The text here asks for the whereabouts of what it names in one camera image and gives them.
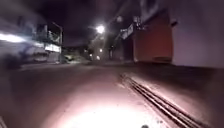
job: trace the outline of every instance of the wall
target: wall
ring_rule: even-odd
[[[47,59],[47,62],[50,62],[50,63],[58,62],[59,61],[59,57],[60,57],[60,53],[50,52],[49,53],[49,57]]]
[[[124,60],[124,45],[122,41],[118,41],[115,49],[112,50],[112,60]]]
[[[167,0],[173,28],[173,64],[224,67],[223,0]]]
[[[127,39],[125,39],[122,42],[123,45],[123,56],[124,56],[124,60],[130,60],[133,61],[134,59],[134,55],[133,55],[133,38],[132,35],[130,35]]]
[[[173,43],[168,13],[159,13],[145,26],[145,30],[137,30],[134,35],[135,61],[170,62]]]

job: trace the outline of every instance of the street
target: street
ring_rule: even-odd
[[[9,128],[167,128],[143,100],[119,83],[122,68],[49,66],[10,76]]]
[[[24,66],[6,74],[8,77],[1,80],[4,85],[1,111],[9,128],[176,126],[157,107],[125,86],[121,82],[122,74],[196,122],[210,126],[215,122],[222,124],[219,120],[223,95],[221,70],[132,64],[49,64]]]

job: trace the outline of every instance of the light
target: light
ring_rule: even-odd
[[[45,47],[45,50],[48,51],[54,51],[54,52],[61,52],[61,48],[57,45],[54,44],[49,44]]]
[[[96,31],[100,34],[103,34],[105,32],[105,27],[103,25],[99,25],[96,27]]]
[[[122,17],[122,16],[118,16],[118,17],[117,17],[117,22],[118,22],[118,23],[123,22],[123,17]]]
[[[0,33],[0,40],[12,42],[12,43],[21,43],[26,41],[24,38],[16,36],[16,35],[11,35],[11,34],[2,34]]]
[[[61,120],[57,128],[161,128],[148,113],[128,107],[104,106],[82,110],[76,116]]]
[[[36,47],[40,47],[40,48],[44,47],[44,44],[43,43],[39,43],[39,42],[33,42],[33,45],[36,46]]]
[[[104,40],[104,37],[103,37],[103,36],[101,36],[101,37],[100,37],[100,39],[101,39],[101,40]]]
[[[99,56],[96,56],[96,59],[97,59],[97,60],[100,60],[100,57],[99,57]]]

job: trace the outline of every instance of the building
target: building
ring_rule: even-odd
[[[57,62],[62,29],[14,0],[0,1],[1,64]]]
[[[133,48],[119,46],[123,51],[132,49],[128,51],[133,51],[133,61],[224,67],[222,0],[139,2],[139,28],[131,29],[130,24],[130,29],[127,27],[122,32],[122,41],[118,44],[133,44]]]

